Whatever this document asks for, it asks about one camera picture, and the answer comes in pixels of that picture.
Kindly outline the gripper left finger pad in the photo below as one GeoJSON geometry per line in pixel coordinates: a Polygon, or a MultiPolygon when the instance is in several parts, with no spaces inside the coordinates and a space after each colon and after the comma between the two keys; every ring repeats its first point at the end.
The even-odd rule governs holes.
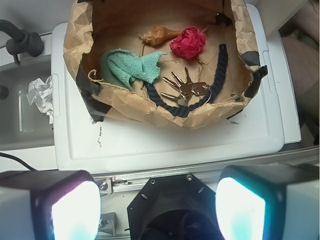
{"type": "Polygon", "coordinates": [[[85,170],[0,174],[2,240],[94,240],[100,216],[100,190],[85,170]]]}

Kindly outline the gripper right finger pad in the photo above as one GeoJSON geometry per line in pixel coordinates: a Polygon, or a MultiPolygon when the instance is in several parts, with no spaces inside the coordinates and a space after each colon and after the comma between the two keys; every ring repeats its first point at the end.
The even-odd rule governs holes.
{"type": "Polygon", "coordinates": [[[215,208],[226,240],[318,240],[320,168],[229,165],[220,174],[215,208]]]}

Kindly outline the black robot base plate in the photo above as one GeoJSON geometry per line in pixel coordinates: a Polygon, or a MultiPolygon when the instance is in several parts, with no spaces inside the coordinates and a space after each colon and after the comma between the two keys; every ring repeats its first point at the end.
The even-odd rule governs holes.
{"type": "Polygon", "coordinates": [[[222,240],[216,193],[193,174],[150,178],[127,207],[132,240],[222,240]]]}

